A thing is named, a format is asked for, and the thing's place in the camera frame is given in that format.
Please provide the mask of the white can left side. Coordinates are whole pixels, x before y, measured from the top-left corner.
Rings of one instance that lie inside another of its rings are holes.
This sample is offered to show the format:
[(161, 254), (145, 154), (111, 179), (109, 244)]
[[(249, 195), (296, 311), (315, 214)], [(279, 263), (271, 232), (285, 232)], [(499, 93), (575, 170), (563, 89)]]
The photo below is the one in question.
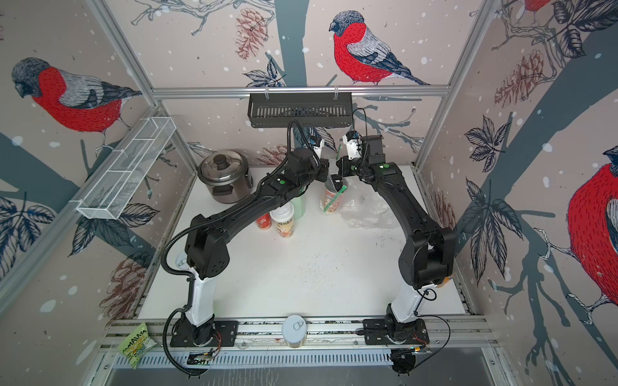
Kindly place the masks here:
[(189, 270), (188, 255), (186, 253), (180, 253), (175, 259), (175, 265), (178, 270)]

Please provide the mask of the can on front rail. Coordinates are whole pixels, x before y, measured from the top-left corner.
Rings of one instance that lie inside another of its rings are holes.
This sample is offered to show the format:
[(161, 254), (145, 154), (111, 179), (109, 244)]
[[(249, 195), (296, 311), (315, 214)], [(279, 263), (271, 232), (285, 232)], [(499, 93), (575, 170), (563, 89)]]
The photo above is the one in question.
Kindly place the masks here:
[(307, 323), (300, 315), (291, 315), (283, 321), (282, 336), (291, 348), (299, 348), (307, 338)]

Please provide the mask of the green straw holder cup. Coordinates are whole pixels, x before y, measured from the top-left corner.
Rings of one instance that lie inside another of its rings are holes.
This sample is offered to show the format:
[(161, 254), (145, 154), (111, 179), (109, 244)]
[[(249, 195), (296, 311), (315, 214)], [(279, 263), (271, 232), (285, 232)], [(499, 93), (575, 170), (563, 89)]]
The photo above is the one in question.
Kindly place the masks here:
[(291, 204), (294, 207), (294, 219), (300, 220), (305, 212), (306, 212), (306, 197), (304, 196), (305, 191), (301, 196), (297, 196), (291, 200)]

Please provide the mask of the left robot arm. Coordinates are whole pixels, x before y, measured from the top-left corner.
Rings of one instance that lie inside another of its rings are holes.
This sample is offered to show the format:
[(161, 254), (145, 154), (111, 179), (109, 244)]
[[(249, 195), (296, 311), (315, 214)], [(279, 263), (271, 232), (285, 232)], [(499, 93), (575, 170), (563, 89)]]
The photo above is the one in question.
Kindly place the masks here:
[(283, 162), (259, 181), (255, 192), (223, 212), (195, 216), (188, 228), (165, 245), (161, 267), (170, 275), (184, 276), (188, 282), (188, 300), (170, 313), (162, 334), (165, 356), (175, 368), (188, 377), (204, 374), (203, 370), (186, 368), (174, 359), (169, 335), (179, 332), (182, 342), (197, 347), (215, 341), (217, 346), (212, 354), (219, 352), (223, 344), (212, 307), (215, 278), (230, 263), (228, 243), (259, 217), (302, 196), (314, 181), (324, 182), (328, 169), (329, 161), (314, 149), (288, 151)]

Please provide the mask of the yellow cup white lid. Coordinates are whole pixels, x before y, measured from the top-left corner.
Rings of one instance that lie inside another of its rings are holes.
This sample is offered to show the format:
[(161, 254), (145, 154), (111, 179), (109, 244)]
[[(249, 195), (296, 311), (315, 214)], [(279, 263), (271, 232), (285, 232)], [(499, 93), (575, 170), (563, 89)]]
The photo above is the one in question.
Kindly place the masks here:
[(280, 236), (289, 237), (292, 235), (295, 225), (295, 209), (292, 203), (283, 204), (283, 206), (270, 211), (270, 218)]

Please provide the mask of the green snack packet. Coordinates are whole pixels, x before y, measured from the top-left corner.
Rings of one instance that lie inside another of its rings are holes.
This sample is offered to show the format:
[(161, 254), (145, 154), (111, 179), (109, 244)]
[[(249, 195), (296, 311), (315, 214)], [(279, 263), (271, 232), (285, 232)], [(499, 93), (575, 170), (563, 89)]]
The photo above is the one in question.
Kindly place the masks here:
[(141, 323), (122, 341), (118, 352), (127, 358), (133, 369), (136, 369), (144, 355), (156, 345), (156, 341), (149, 334), (146, 323)]

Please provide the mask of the red cup black lid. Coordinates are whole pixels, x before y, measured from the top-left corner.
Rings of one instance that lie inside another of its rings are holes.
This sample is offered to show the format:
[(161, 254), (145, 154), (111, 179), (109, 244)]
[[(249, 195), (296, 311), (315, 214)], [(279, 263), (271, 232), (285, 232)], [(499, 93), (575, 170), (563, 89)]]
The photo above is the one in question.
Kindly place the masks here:
[(322, 210), (322, 204), (321, 202), (323, 201), (323, 198), (325, 196), (325, 190), (328, 189), (328, 191), (338, 191), (339, 189), (342, 188), (342, 186), (345, 185), (344, 183), (344, 179), (340, 176), (340, 175), (329, 175), (326, 182), (324, 183), (324, 193), (323, 193), (323, 197), (320, 200), (320, 208)]
[(256, 225), (258, 226), (258, 228), (260, 230), (266, 230), (269, 229), (272, 225), (272, 219), (270, 217), (270, 213), (267, 212), (266, 214), (264, 214), (263, 216), (259, 217), (256, 221), (255, 221)]

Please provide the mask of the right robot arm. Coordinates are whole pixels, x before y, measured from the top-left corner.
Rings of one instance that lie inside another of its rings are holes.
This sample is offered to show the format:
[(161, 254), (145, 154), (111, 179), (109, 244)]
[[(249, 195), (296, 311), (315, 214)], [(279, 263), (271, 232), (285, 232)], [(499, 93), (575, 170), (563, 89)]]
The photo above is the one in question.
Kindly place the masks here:
[(394, 344), (429, 344), (421, 314), (425, 302), (437, 299), (436, 288), (453, 274), (455, 233), (443, 228), (423, 209), (407, 186), (401, 169), (386, 162), (382, 136), (363, 136), (355, 130), (342, 142), (347, 154), (336, 165), (344, 177), (356, 176), (386, 201), (404, 232), (406, 242), (398, 258), (402, 285), (386, 309), (384, 327), (364, 328), (365, 338), (383, 334)]

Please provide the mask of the white mesh wall shelf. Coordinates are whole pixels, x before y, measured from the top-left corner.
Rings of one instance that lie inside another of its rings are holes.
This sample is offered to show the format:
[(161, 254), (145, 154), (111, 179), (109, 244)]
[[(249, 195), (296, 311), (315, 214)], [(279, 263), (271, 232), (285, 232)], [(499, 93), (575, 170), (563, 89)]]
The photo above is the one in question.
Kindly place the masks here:
[(77, 211), (88, 219), (117, 220), (176, 131), (170, 117), (149, 117), (111, 165), (79, 200)]

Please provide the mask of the silver rice cooker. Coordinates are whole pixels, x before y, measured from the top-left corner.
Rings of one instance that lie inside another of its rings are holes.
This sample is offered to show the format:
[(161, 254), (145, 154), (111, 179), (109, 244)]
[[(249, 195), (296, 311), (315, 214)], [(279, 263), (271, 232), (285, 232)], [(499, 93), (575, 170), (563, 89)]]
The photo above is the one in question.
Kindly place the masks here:
[(197, 175), (215, 201), (221, 204), (241, 201), (254, 186), (247, 158), (232, 150), (211, 154), (201, 162)]

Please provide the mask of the spare clear plastic bags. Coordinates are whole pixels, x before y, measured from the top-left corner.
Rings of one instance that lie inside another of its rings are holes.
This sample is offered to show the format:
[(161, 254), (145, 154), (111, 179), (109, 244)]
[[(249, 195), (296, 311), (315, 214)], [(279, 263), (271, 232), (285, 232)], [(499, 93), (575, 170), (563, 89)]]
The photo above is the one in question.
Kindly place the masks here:
[(337, 209), (350, 228), (394, 229), (399, 227), (387, 202), (373, 188), (349, 179), (341, 206)]

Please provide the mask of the red cup black lid front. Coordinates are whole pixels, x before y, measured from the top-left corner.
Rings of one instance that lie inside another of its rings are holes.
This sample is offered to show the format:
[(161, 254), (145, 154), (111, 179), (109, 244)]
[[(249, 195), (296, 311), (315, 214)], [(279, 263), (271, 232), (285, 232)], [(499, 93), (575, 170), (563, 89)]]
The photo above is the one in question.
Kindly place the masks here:
[(323, 201), (323, 198), (325, 196), (325, 190), (328, 189), (328, 191), (338, 191), (339, 189), (342, 188), (342, 186), (345, 185), (344, 183), (344, 179), (340, 176), (340, 175), (329, 175), (326, 182), (324, 183), (324, 193), (323, 193), (323, 197), (320, 200), (320, 208), (322, 210), (322, 204), (321, 202)]

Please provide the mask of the green straw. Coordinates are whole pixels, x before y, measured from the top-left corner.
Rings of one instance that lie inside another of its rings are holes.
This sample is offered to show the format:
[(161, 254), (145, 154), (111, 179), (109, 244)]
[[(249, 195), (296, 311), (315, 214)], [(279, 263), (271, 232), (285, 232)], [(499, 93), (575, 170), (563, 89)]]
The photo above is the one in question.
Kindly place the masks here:
[(336, 209), (338, 209), (338, 207), (341, 204), (341, 201), (344, 197), (344, 193), (347, 190), (347, 186), (343, 185), (341, 189), (339, 189), (338, 191), (328, 191), (328, 189), (325, 190), (325, 196), (323, 198), (323, 201), (321, 202), (322, 204), (322, 212), (323, 213), (333, 213), (336, 211)]

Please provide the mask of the clear plastic carrier bag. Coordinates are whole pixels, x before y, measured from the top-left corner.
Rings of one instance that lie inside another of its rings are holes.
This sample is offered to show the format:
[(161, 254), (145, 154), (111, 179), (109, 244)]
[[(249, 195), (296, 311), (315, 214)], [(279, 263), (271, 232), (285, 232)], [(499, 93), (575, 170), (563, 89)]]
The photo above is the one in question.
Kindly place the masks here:
[(346, 204), (358, 196), (357, 185), (356, 175), (329, 174), (320, 199), (320, 211), (325, 215), (341, 212)]

